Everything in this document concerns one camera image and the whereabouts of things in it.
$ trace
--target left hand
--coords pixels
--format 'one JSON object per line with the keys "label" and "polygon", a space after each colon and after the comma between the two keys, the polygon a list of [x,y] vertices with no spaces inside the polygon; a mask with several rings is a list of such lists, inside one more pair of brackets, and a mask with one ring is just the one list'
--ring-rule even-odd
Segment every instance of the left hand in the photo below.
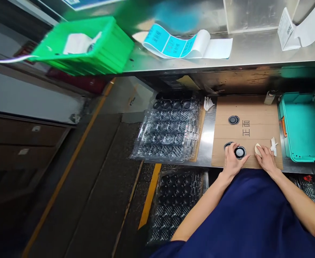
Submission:
{"label": "left hand", "polygon": [[239,147],[239,143],[231,143],[226,147],[226,158],[224,160],[223,172],[224,174],[234,177],[243,167],[250,155],[244,156],[242,159],[237,159],[234,150]]}

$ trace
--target green plastic basket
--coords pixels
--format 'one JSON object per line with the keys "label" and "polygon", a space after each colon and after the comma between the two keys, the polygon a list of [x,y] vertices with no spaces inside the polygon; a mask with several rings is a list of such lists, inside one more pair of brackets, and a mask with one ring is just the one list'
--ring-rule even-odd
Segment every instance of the green plastic basket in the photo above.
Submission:
{"label": "green plastic basket", "polygon": [[[84,54],[64,55],[63,50],[71,33],[84,33],[101,37],[93,50]],[[122,73],[134,48],[134,42],[116,24],[112,16],[70,21],[57,24],[50,31],[30,58],[31,61],[47,63],[71,75],[97,75]]]}
{"label": "green plastic basket", "polygon": [[312,94],[285,93],[279,103],[287,137],[286,156],[294,162],[315,161],[315,105]]}

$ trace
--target person's arm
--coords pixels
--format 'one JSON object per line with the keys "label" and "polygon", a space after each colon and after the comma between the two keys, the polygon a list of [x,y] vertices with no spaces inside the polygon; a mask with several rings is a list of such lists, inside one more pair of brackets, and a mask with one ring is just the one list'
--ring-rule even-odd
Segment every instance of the person's arm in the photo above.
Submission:
{"label": "person's arm", "polygon": [[240,144],[232,143],[230,146],[226,147],[226,159],[223,171],[218,175],[216,181],[209,187],[197,204],[187,214],[185,219],[175,231],[171,241],[187,241],[216,208],[224,191],[249,158],[249,155],[245,156],[242,160],[238,160],[236,158],[234,149],[239,145]]}
{"label": "person's arm", "polygon": [[257,147],[262,156],[255,154],[259,164],[279,186],[301,223],[315,237],[315,203],[276,167],[269,148]]}

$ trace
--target blue label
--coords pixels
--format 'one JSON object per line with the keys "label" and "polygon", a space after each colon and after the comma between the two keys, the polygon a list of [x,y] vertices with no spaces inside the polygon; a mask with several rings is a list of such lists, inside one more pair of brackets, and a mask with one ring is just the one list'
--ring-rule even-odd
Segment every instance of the blue label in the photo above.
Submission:
{"label": "blue label", "polygon": [[151,44],[166,56],[180,58],[191,52],[195,39],[196,35],[189,40],[176,38],[161,26],[154,24],[144,42]]}
{"label": "blue label", "polygon": [[194,41],[196,40],[197,35],[193,36],[192,38],[190,38],[187,43],[186,46],[181,54],[181,57],[185,57],[186,55],[188,55],[193,47]]}
{"label": "blue label", "polygon": [[157,24],[154,24],[144,41],[151,44],[158,51],[162,52],[165,48],[169,36],[170,34],[164,28]]}
{"label": "blue label", "polygon": [[170,57],[179,58],[185,45],[186,40],[178,39],[171,36],[162,54]]}

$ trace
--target stainless steel workbench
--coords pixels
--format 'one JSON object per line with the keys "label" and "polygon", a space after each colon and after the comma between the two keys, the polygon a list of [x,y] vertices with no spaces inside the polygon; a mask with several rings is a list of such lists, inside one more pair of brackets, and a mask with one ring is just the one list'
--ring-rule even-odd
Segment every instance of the stainless steel workbench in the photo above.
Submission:
{"label": "stainless steel workbench", "polygon": [[[217,98],[212,98],[213,103],[217,103]],[[214,132],[215,132],[215,120],[216,120],[216,105],[211,107],[209,111],[206,112],[203,124],[203,131],[200,138],[198,157],[196,162],[186,161],[180,165],[185,166],[199,166],[199,167],[212,167],[212,148],[214,142]],[[283,172],[287,173],[301,173],[301,174],[314,174],[315,175],[315,162],[293,162],[285,154],[284,145],[284,134],[280,127],[280,141],[282,147],[283,155]]]}
{"label": "stainless steel workbench", "polygon": [[212,38],[233,38],[232,52],[228,59],[163,59],[137,43],[126,63],[124,74],[160,72],[161,74],[188,73],[193,70],[221,70],[229,67],[256,65],[296,65],[315,62],[315,42],[297,50],[282,51],[277,30],[240,34],[213,34]]}

